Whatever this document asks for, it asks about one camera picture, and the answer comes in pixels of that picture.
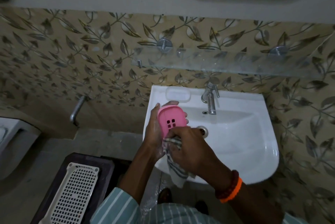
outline white ceramic sink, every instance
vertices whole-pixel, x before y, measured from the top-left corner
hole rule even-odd
[[[151,88],[143,138],[151,109],[157,102],[163,105],[168,101],[165,97],[167,88]],[[189,126],[207,128],[205,141],[220,161],[230,169],[236,169],[246,184],[269,178],[277,169],[279,151],[263,96],[219,91],[220,98],[215,97],[216,115],[210,115],[202,113],[208,111],[207,104],[201,101],[204,89],[188,89],[191,92],[190,101],[179,106],[188,114]],[[169,174],[166,156],[156,163],[156,167]],[[188,180],[206,184],[198,176]]]

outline white toilet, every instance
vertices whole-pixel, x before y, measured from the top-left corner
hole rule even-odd
[[[18,166],[40,133],[24,121],[0,117],[0,180]]]

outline green striped shirt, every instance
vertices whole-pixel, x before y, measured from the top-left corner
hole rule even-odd
[[[91,224],[220,224],[197,209],[179,204],[160,204],[152,208],[141,221],[137,202],[126,192],[114,188],[91,218]],[[302,219],[285,214],[282,224],[307,224]]]

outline orange bracelet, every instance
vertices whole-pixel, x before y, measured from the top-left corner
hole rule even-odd
[[[240,191],[242,183],[243,183],[243,181],[242,181],[241,177],[239,177],[237,185],[236,185],[235,189],[232,191],[232,193],[228,197],[226,197],[225,199],[220,199],[220,202],[221,203],[227,203],[228,201],[233,200],[236,197],[237,193]]]

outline shirt sleeve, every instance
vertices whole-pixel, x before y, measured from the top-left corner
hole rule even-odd
[[[120,188],[114,188],[93,214],[91,224],[136,224],[140,210],[136,200]]]
[[[285,213],[282,224],[308,224],[308,222],[301,218],[296,218],[288,213]]]

